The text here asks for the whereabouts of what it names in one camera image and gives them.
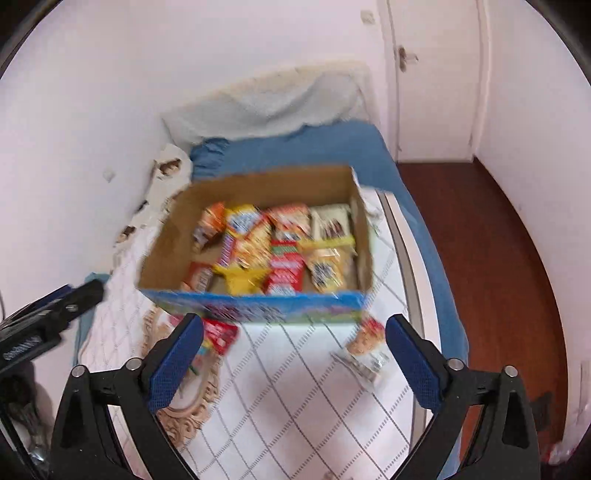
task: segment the cardboard box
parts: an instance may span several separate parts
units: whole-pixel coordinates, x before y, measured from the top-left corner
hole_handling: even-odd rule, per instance
[[[304,292],[296,296],[233,297],[227,294],[222,277],[215,278],[207,293],[180,291],[191,261],[214,263],[219,258],[221,242],[198,255],[193,252],[193,230],[203,210],[216,202],[225,202],[226,207],[252,203],[261,209],[294,202],[310,207],[349,204],[357,256],[348,278],[348,289],[337,294],[320,294],[306,270]],[[196,312],[237,322],[350,322],[359,317],[366,294],[372,288],[372,272],[365,205],[351,168],[281,168],[201,181],[182,192],[144,260],[138,288],[171,314]]]

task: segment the blue box side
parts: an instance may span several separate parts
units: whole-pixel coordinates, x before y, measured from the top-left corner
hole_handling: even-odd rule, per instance
[[[291,297],[249,295],[233,297],[214,293],[141,290],[170,314],[195,312],[235,322],[330,323],[357,321],[366,295],[360,291],[337,294],[298,294]]]

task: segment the blue gripper pad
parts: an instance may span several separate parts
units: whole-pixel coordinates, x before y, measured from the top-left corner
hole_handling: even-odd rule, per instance
[[[414,396],[417,397],[419,405],[437,412],[441,405],[439,378],[394,316],[386,322],[386,344],[398,362]]]
[[[203,322],[195,315],[150,377],[150,412],[156,413],[157,410],[170,405],[202,343]]]

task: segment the pillow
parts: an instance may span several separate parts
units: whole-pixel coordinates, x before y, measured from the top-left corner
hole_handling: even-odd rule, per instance
[[[296,67],[244,80],[166,112],[163,119],[174,143],[186,152],[205,138],[268,137],[337,120],[379,126],[371,73],[358,61]]]

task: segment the red floor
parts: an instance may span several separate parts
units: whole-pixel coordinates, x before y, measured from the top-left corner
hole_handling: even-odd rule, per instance
[[[553,395],[540,450],[561,439],[567,400],[564,338],[535,247],[480,162],[399,164],[427,224],[470,342],[470,367],[519,370],[533,400]],[[465,450],[476,417],[469,415]]]

